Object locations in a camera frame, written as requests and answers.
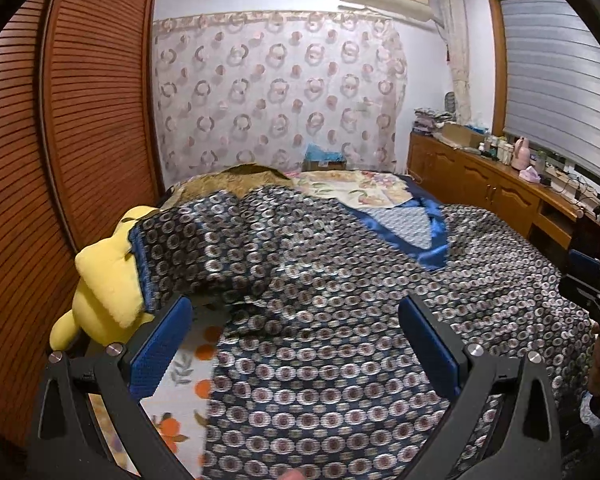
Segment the sheer curtain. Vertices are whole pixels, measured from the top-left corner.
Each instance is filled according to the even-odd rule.
[[[167,185],[241,162],[284,171],[306,147],[393,170],[406,62],[391,20],[235,12],[154,23],[154,102]]]
[[[456,118],[461,124],[471,121],[469,96],[469,41],[464,0],[440,0],[445,23],[446,46],[449,49],[451,77],[456,94]]]

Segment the window blind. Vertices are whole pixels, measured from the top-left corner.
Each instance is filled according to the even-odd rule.
[[[504,131],[600,177],[600,45],[565,0],[499,0],[507,47]]]

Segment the floral sheet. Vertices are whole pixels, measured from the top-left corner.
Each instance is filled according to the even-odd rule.
[[[318,198],[336,198],[354,209],[395,207],[413,197],[407,183],[392,173],[303,171],[287,176],[298,191]]]
[[[156,431],[193,478],[202,473],[213,358],[228,319],[222,307],[208,304],[199,308],[189,334],[154,396],[140,402]],[[116,463],[138,474],[113,428],[102,398],[92,395],[91,404]]]

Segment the shelf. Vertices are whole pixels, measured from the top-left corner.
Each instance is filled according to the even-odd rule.
[[[539,213],[533,220],[533,224],[542,229],[563,249],[568,249],[571,237],[575,229],[575,223],[571,218],[557,210],[551,204],[543,202]]]
[[[545,232],[538,225],[533,224],[529,231],[528,240],[561,272],[564,271],[567,263],[567,251],[564,246],[555,240],[553,235]]]

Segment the wooden wardrobe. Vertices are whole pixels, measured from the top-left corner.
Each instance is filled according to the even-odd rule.
[[[24,446],[73,258],[161,192],[154,0],[27,0],[0,34],[0,434]]]

